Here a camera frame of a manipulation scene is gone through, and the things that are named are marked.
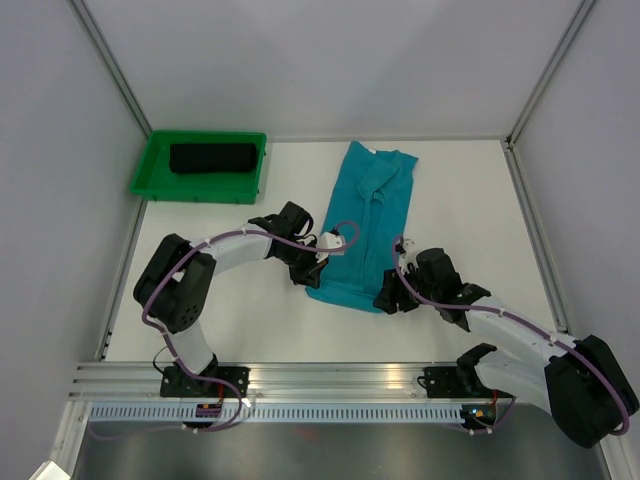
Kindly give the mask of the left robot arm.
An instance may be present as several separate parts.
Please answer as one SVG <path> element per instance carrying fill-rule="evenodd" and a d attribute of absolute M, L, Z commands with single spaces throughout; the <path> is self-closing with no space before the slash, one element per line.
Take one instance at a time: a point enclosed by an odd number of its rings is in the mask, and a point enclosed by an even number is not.
<path fill-rule="evenodd" d="M 277 214 L 254 217 L 210 239 L 190 241 L 177 234 L 162 239 L 133 297 L 142 307 L 142 322 L 162 335 L 195 395 L 209 395 L 218 384 L 217 360 L 199 323 L 213 278 L 275 258 L 289 268 L 293 283 L 317 288 L 329 255 L 316 251 L 317 239 L 304 240 L 302 230 L 312 224 L 306 210 L 288 202 Z"/>

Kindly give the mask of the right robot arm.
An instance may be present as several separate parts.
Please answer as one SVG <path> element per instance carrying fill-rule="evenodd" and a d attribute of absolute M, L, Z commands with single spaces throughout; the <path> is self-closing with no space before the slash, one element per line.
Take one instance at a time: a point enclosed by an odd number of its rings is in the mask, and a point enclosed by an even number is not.
<path fill-rule="evenodd" d="M 546 330 L 510 311 L 489 290 L 463 281 L 441 248 L 410 256 L 398 237 L 391 256 L 376 308 L 395 314 L 429 306 L 445 322 L 484 338 L 456 361 L 463 392 L 495 390 L 533 405 L 584 448 L 629 431 L 639 400 L 604 340 Z"/>

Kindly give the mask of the teal t shirt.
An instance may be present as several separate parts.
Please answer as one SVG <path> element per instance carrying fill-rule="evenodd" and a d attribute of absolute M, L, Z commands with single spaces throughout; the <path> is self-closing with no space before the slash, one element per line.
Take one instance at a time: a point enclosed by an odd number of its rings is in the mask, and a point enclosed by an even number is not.
<path fill-rule="evenodd" d="M 351 221 L 359 226 L 355 244 L 341 256 L 330 256 L 320 286 L 308 287 L 313 300 L 379 313 L 374 300 L 384 272 L 393 267 L 391 246 L 403 233 L 418 158 L 398 150 L 373 150 L 353 141 L 343 159 L 323 229 Z"/>

